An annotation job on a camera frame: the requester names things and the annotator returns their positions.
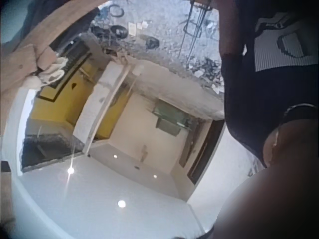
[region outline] light fixture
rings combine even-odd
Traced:
[[[68,174],[73,174],[73,173],[74,173],[74,168],[69,167],[69,169],[68,169]]]
[[[120,200],[120,201],[118,201],[118,205],[120,208],[124,208],[126,206],[126,203],[125,203],[125,201]]]

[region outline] wooden plank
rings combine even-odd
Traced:
[[[33,44],[36,57],[67,28],[106,0],[72,0],[54,11],[24,39],[19,47]]]
[[[37,70],[33,45],[20,48],[1,61],[1,93]]]
[[[37,61],[37,65],[40,69],[45,71],[56,61],[56,53],[52,50],[51,47],[47,47],[44,52],[41,54]]]

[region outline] doorframe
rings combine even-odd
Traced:
[[[193,165],[191,166],[189,172],[187,173],[188,178],[192,181],[194,185],[197,185],[202,176],[205,174],[205,171],[208,167],[208,165],[211,162],[211,159],[213,158],[216,149],[218,148],[221,136],[223,135],[223,132],[225,130],[226,124],[225,120],[214,120],[211,124],[211,127],[209,129],[209,132],[206,136],[206,139],[197,155],[197,158],[195,159]],[[201,161],[203,157],[206,156],[207,161],[203,162]],[[202,169],[202,172],[198,178],[192,177],[196,169],[198,168],[200,162],[203,162],[205,164],[204,168]]]

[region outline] door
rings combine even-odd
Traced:
[[[212,122],[209,132],[207,134],[206,140],[202,148],[200,149],[200,152],[193,166],[188,172],[188,177],[193,182],[193,184],[196,184],[198,182],[202,173],[204,172],[213,154],[213,151],[217,145],[217,142],[223,130],[224,124],[225,124],[224,120]]]

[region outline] wooden beam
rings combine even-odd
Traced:
[[[89,13],[106,0],[72,0],[55,10],[45,20],[43,20],[32,32],[23,40],[19,47],[33,44],[36,57],[40,57],[43,51],[66,29],[68,29],[78,19]]]
[[[37,70],[32,44],[20,48],[1,60],[1,94]]]
[[[37,69],[36,60],[61,33],[105,2],[107,0],[71,0],[42,21],[15,52],[1,61],[1,134],[19,87],[26,76]]]

